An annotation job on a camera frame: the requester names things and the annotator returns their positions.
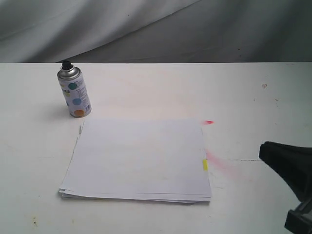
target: black spray cap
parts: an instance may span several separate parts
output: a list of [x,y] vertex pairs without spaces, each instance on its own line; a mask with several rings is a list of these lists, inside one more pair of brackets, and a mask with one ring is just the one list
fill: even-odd
[[72,69],[73,65],[70,61],[64,60],[62,63],[62,69],[63,70],[70,70]]

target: white paper sheet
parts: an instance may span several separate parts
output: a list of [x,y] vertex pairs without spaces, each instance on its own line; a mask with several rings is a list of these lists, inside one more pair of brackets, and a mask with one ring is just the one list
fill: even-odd
[[84,197],[210,200],[195,120],[85,121],[60,193]]

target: spray paint can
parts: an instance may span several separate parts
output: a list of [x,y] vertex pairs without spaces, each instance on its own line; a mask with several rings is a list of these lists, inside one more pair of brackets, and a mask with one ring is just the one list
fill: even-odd
[[81,70],[70,61],[63,61],[58,72],[58,81],[69,113],[76,118],[88,115],[91,112],[91,104]]

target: colored circle on label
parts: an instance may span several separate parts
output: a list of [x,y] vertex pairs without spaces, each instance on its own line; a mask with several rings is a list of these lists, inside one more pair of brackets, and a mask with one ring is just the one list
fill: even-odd
[[74,114],[76,117],[83,117],[84,111],[83,110],[76,110],[76,111],[74,111]]
[[80,98],[74,99],[73,100],[73,104],[76,105],[76,106],[80,105],[81,104],[81,99]]
[[74,90],[74,89],[77,88],[77,84],[76,84],[76,83],[70,83],[70,84],[68,85],[68,88],[71,89],[71,90]]

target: white table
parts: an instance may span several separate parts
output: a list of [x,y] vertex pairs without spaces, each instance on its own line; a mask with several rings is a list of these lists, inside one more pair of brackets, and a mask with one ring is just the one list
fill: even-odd
[[266,140],[312,146],[312,63],[77,66],[91,116],[215,121],[203,127],[216,158],[213,199],[62,200],[58,188],[84,119],[69,116],[60,64],[0,64],[1,234],[288,233],[287,211],[299,201],[258,152]]

